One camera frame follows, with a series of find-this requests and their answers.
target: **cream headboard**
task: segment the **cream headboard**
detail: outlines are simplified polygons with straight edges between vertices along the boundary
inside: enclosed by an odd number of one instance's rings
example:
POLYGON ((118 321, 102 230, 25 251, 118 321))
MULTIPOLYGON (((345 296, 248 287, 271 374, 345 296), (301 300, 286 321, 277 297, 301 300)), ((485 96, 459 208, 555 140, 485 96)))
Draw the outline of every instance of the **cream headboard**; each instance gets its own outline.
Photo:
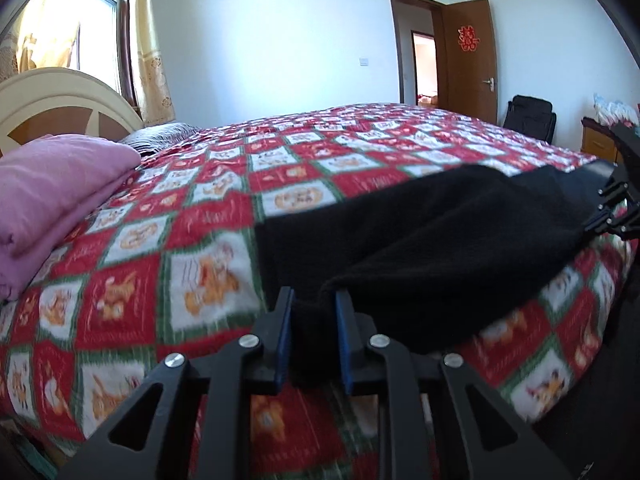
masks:
POLYGON ((82 72, 37 68, 0 83, 0 156, 46 134, 120 140, 142 127, 121 95, 82 72))

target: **window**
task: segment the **window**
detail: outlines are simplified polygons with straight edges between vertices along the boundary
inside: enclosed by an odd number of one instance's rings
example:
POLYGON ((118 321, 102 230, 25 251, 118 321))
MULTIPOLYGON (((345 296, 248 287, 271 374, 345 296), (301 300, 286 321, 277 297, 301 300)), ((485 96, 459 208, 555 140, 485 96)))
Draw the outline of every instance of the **window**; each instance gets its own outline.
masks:
POLYGON ((69 68, 94 76, 119 94, 127 87, 122 68, 128 62, 120 53, 122 5, 123 0, 87 0, 69 63, 69 68))

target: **pink blanket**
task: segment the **pink blanket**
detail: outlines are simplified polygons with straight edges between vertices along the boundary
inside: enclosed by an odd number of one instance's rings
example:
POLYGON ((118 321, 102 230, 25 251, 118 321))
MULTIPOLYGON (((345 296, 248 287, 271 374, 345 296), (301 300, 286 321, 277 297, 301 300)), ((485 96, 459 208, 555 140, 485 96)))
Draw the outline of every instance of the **pink blanket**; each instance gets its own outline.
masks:
POLYGON ((17 300, 42 264, 65 236, 87 215, 100 207, 126 181, 130 172, 108 183, 77 204, 55 223, 27 251, 12 256, 7 245, 0 244, 0 301, 17 300))
POLYGON ((79 203, 139 164, 130 146, 75 134, 41 137, 3 156, 2 250, 27 251, 79 203))

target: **red checkered quilt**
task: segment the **red checkered quilt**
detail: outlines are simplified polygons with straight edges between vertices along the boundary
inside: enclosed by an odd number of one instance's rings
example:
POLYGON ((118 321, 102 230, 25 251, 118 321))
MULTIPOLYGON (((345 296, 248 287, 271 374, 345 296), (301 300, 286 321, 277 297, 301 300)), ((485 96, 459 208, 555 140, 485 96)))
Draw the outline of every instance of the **red checkered quilt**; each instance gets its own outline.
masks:
MULTIPOLYGON (((253 226, 460 164, 511 176, 593 157, 442 110, 357 105, 203 130, 146 158, 0 307, 0 412, 71 456, 159 360, 199 356, 264 309, 253 226)), ((635 247, 595 240, 458 351, 536 420, 601 345, 635 247)), ((336 386, 252 402, 256 478, 373 477, 375 410, 336 386)))

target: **gray pillow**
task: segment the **gray pillow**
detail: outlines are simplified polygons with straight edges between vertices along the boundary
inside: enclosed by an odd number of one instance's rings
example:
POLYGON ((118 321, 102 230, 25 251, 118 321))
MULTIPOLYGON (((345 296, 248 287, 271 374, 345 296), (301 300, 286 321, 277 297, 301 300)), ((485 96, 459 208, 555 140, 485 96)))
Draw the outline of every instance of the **gray pillow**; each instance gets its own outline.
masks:
POLYGON ((154 155, 181 140, 188 139, 198 129, 186 123, 167 123, 142 128, 129 134, 120 142, 128 144, 142 156, 154 155))

